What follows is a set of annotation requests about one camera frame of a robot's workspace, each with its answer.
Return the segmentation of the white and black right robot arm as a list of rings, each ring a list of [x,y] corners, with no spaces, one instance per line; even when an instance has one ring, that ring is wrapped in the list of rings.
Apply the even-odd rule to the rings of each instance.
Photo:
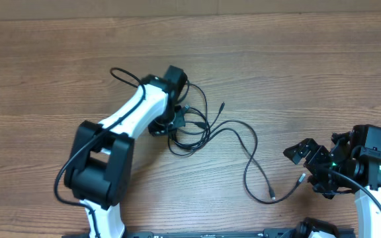
[[[284,150],[294,164],[302,163],[314,192],[327,199],[354,194],[359,237],[381,237],[381,127],[356,125],[332,134],[326,149],[312,138]]]

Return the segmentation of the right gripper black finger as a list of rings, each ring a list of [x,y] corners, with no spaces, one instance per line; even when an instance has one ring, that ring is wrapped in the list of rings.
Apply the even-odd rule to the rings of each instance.
[[[297,165],[302,158],[305,158],[311,151],[316,151],[319,145],[312,138],[306,138],[301,142],[288,147],[283,151],[283,155]]]
[[[318,146],[308,153],[304,164],[307,166],[330,165],[331,157],[329,156],[329,151],[323,145]]]

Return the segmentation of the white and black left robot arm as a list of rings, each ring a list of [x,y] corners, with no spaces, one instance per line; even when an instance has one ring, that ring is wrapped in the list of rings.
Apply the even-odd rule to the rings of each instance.
[[[137,82],[135,94],[114,114],[79,125],[56,177],[75,197],[68,204],[85,208],[90,230],[84,237],[127,236],[120,202],[131,177],[135,141],[144,130],[170,136],[185,126],[185,108],[179,104],[189,81],[182,69],[171,65],[163,77],[147,75]]]

